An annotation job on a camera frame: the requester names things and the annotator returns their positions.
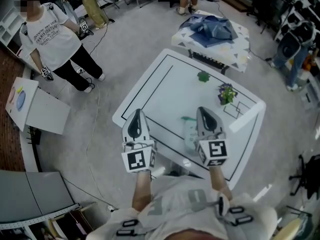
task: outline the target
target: gray cabinet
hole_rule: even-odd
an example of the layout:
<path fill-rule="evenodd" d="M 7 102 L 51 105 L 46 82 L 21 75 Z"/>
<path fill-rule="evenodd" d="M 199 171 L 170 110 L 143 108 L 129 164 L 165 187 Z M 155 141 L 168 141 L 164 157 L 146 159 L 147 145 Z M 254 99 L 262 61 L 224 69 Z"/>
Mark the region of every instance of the gray cabinet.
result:
<path fill-rule="evenodd" d="M 73 204 L 59 172 L 0 170 L 0 223 L 33 219 Z"/>

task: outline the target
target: gray floor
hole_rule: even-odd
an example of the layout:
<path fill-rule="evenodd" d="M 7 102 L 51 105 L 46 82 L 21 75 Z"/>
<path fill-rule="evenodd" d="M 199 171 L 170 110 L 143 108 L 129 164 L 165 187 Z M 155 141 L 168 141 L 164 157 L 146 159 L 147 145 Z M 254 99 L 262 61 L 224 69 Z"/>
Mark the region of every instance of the gray floor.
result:
<path fill-rule="evenodd" d="M 42 89 L 71 106 L 63 136 L 43 132 L 38 152 L 45 171 L 60 171 L 64 178 L 86 192 L 124 208 L 131 205 L 135 175 L 125 171 L 121 158 L 121 129 L 113 123 L 112 116 L 163 49 L 187 55 L 186 51 L 171 46 L 171 37 L 188 17 L 175 14 L 167 2 L 154 1 L 141 9 L 135 4 L 118 4 L 120 9 L 111 6 L 105 10 L 116 22 L 108 26 L 105 38 L 92 53 L 106 74 L 106 80 L 97 84 L 99 89 L 86 94 L 57 76 L 54 82 L 37 78 Z M 219 4 L 226 17 L 249 29 L 251 50 L 255 54 L 263 58 L 274 55 L 277 44 L 272 39 L 273 33 L 266 30 L 260 34 L 261 27 L 255 24 L 253 17 L 247 17 L 223 2 Z M 216 3 L 202 1 L 199 8 L 220 14 Z M 91 51 L 104 34 L 105 30 L 95 31 L 94 36 L 83 41 L 85 48 Z M 255 197 L 265 186 L 272 184 L 260 202 L 278 207 L 290 201 L 299 206 L 301 196 L 288 197 L 292 187 L 288 176 L 295 173 L 302 151 L 308 151 L 306 156 L 311 155 L 311 147 L 313 153 L 319 152 L 319 147 L 311 141 L 317 113 L 306 112 L 299 93 L 286 90 L 282 75 L 250 55 L 245 73 L 229 70 L 226 75 L 264 100 L 267 108 L 251 157 L 233 192 L 235 195 L 247 192 Z M 66 185 L 75 202 L 96 201 L 68 182 Z M 109 215 L 106 205 L 98 201 L 98 206 L 88 216 L 98 226 Z"/>

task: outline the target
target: green plush toy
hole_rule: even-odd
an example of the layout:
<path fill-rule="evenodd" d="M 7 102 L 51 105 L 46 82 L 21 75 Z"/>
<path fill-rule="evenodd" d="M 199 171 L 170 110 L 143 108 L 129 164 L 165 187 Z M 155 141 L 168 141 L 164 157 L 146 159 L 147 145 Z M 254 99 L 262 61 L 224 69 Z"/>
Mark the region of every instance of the green plush toy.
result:
<path fill-rule="evenodd" d="M 205 71 L 201 71 L 197 74 L 198 78 L 199 78 L 199 81 L 200 82 L 208 82 L 209 81 L 209 78 L 210 78 L 210 75 L 209 73 L 205 72 Z"/>

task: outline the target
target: blue plate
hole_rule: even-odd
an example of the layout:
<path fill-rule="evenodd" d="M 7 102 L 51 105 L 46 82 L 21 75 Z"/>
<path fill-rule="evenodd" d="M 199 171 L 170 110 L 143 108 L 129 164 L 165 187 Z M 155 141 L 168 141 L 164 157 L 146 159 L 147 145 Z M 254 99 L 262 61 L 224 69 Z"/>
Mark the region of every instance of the blue plate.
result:
<path fill-rule="evenodd" d="M 22 109 L 22 106 L 25 103 L 25 98 L 26 98 L 26 93 L 24 90 L 22 90 L 19 93 L 18 99 L 16 100 L 16 108 L 18 109 L 18 111 L 20 111 Z"/>

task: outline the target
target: yellow pants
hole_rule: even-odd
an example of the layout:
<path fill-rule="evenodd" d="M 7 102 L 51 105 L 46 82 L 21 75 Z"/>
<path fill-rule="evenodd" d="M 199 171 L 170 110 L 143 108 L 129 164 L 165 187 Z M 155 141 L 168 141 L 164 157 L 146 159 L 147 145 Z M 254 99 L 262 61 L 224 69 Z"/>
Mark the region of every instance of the yellow pants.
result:
<path fill-rule="evenodd" d="M 97 0 L 82 0 L 82 3 L 97 28 L 101 28 L 105 23 L 108 23 L 108 17 L 99 7 Z"/>

